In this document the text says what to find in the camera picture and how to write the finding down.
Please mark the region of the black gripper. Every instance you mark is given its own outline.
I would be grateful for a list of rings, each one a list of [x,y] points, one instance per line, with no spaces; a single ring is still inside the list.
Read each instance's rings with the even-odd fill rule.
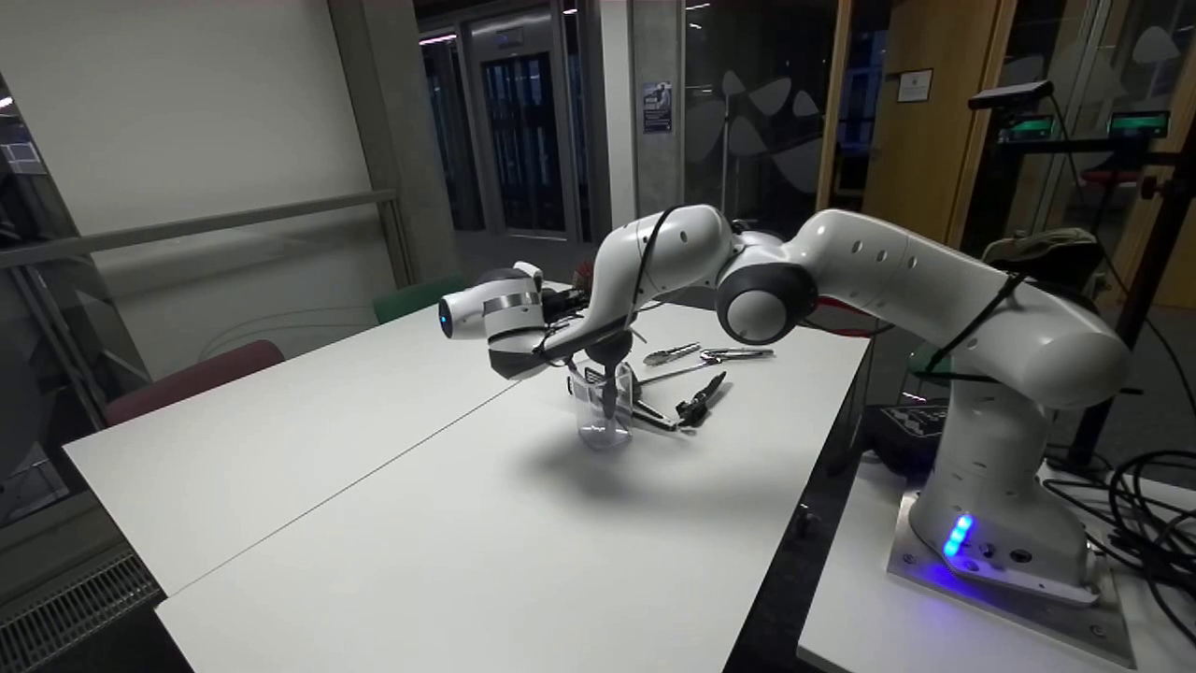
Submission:
[[[543,314],[548,324],[574,318],[587,308],[587,290],[582,289],[544,289],[543,290]]]

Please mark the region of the robot base table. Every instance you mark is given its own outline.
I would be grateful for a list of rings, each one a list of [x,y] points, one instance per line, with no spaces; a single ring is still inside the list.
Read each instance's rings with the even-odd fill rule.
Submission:
[[[1131,663],[893,572],[900,497],[904,483],[881,465],[857,468],[800,633],[809,654],[842,673],[1196,673],[1196,645],[1130,567],[1119,567],[1119,597]]]

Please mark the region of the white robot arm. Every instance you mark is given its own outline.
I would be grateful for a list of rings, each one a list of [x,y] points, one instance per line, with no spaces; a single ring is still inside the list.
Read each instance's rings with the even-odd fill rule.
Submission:
[[[694,285],[739,344],[789,338],[826,300],[928,340],[951,372],[951,407],[907,508],[911,539],[973,588],[1099,601],[1085,523],[1048,495],[1038,465],[1051,420],[1109,399],[1130,349],[1094,311],[1020,274],[857,209],[819,209],[776,238],[691,202],[612,227],[571,321],[544,311],[539,274],[520,262],[440,295],[439,324],[483,340],[500,376],[571,356],[612,365],[633,350],[640,311]]]

